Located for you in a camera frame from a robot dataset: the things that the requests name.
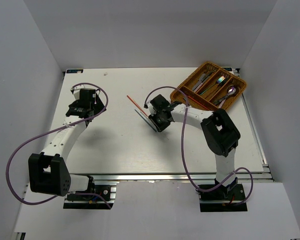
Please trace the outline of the teal chopstick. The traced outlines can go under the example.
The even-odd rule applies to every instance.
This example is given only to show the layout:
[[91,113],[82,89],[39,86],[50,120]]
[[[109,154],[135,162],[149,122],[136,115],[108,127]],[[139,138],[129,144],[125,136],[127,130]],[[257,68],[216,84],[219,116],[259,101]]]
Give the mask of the teal chopstick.
[[139,111],[139,110],[134,110],[139,117],[155,132],[157,132],[156,128],[154,127],[154,125]]

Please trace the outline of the silver spoon pink handle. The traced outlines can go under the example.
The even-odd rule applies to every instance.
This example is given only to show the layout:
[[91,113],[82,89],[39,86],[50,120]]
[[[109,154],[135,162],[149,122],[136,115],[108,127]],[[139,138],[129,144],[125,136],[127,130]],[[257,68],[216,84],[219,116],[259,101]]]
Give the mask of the silver spoon pink handle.
[[218,106],[218,105],[220,105],[224,100],[227,100],[229,98],[229,95],[225,95],[225,96],[223,96],[223,97],[221,97],[220,99],[218,99],[218,100],[216,100],[215,102],[214,102],[214,105],[216,105],[216,106]]

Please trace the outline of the silver patterned table knife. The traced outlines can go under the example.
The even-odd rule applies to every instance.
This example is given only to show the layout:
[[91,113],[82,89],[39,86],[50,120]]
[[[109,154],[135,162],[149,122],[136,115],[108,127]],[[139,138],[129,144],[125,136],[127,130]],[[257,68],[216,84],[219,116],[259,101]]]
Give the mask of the silver patterned table knife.
[[203,73],[198,82],[196,83],[196,86],[200,85],[202,82],[204,82],[212,73],[214,73],[214,71],[209,71],[207,73]]

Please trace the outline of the iridescent rainbow fork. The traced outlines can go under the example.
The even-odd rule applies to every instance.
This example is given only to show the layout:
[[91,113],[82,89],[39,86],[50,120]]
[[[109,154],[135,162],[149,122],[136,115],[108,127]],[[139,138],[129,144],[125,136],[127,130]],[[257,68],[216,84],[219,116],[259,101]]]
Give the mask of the iridescent rainbow fork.
[[218,85],[218,84],[222,83],[224,80],[225,80],[225,76],[223,76],[223,75],[220,76],[213,85],[211,85],[208,88],[206,88],[203,92],[200,93],[200,95],[203,95],[208,90],[210,90],[212,87],[214,87],[215,85]]

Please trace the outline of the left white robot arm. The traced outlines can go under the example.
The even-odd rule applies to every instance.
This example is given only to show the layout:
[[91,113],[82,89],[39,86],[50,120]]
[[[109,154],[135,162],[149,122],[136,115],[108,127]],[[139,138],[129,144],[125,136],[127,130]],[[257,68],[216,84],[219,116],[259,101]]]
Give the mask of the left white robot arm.
[[71,192],[86,200],[95,195],[92,177],[70,174],[66,160],[81,133],[86,130],[91,117],[105,110],[97,90],[81,88],[74,93],[75,101],[65,114],[65,129],[57,131],[53,140],[40,152],[29,157],[31,191],[55,196]]

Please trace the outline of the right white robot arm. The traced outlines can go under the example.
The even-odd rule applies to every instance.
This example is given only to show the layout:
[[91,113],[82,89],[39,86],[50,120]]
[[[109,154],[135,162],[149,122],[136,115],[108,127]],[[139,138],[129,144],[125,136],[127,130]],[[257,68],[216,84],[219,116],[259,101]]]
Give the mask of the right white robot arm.
[[173,122],[185,122],[202,130],[207,146],[215,155],[216,195],[223,200],[233,195],[237,184],[234,159],[240,133],[227,112],[221,108],[204,111],[179,101],[170,103],[162,95],[145,103],[145,107],[150,111],[149,120],[158,132]]

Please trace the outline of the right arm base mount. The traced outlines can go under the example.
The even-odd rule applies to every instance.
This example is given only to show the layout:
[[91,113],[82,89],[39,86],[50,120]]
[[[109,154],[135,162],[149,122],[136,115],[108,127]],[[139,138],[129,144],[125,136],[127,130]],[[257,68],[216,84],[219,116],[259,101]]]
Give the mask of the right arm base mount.
[[224,212],[246,212],[246,203],[241,203],[245,199],[245,192],[242,184],[237,184],[227,195],[220,189],[211,192],[200,192],[199,205],[202,213],[224,213]]

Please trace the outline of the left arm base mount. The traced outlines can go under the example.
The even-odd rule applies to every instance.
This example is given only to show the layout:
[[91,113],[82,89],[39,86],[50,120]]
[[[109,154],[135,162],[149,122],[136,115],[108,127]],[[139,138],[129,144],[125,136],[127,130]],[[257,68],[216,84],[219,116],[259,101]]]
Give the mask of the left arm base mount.
[[110,210],[116,197],[117,182],[92,181],[88,189],[65,196],[63,209]]

